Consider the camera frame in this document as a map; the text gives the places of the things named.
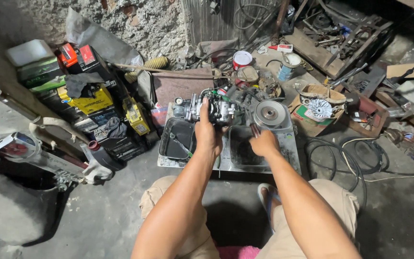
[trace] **flip-flop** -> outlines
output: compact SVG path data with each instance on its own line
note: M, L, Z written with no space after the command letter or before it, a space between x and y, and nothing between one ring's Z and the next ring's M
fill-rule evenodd
M268 190L269 199L266 204L265 204L265 198L261 194L262 187L265 187ZM266 214L268 215L268 222L269 222L270 227L271 227L271 200L272 198L276 198L278 201L281 201L281 198L279 197L279 195L277 195L276 191L277 189L268 183L260 184L257 189L257 193L258 193L258 197L260 198L261 205L263 205L263 208L266 211Z

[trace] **hand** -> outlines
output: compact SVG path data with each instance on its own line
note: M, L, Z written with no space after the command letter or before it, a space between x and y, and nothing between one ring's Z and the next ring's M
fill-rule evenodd
M213 154L215 159L223 149L221 137L228 131L228 127L222 127L218 131L215 130L208 120L209 107L208 99L204 98L200 110L200 121L196 122L194 127L197 140L196 151L202 150L208 154Z
M281 153L279 141L269 130L263 130L258 138L251 138L250 145L257 156L264 157L265 159L273 154Z

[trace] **pink towel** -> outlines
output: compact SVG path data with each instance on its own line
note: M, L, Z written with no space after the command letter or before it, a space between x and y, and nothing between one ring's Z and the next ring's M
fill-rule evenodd
M248 247L217 247L221 259L254 259L260 252L259 248Z

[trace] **khaki shorts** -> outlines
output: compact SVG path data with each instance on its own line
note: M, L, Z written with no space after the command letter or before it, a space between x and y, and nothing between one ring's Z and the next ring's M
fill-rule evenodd
M161 198L167 188L175 181L176 176L158 179L145 191L140 202L142 218L145 219L151 209ZM338 215L346 232L354 239L356 231L356 215L359 209L357 197L332 181L314 179L309 181L313 188L324 197ZM177 258L183 259L219 259L218 251L213 243L210 231L206 226L207 212L201 213L195 221L194 231L182 246ZM303 259L306 258L290 232L281 206L273 210L273 226L275 233L263 247L256 259Z

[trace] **carburetor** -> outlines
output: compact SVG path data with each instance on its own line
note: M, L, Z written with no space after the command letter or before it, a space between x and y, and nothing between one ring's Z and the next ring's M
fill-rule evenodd
M236 110L236 105L225 101L221 95L214 94L213 90L213 88L207 88L199 96L193 94L191 100L176 97L175 105L172 106L173 115L184 117L188 122L198 122L200 120L202 99L207 97L209 100L209 121L213 124L228 124L231 115Z

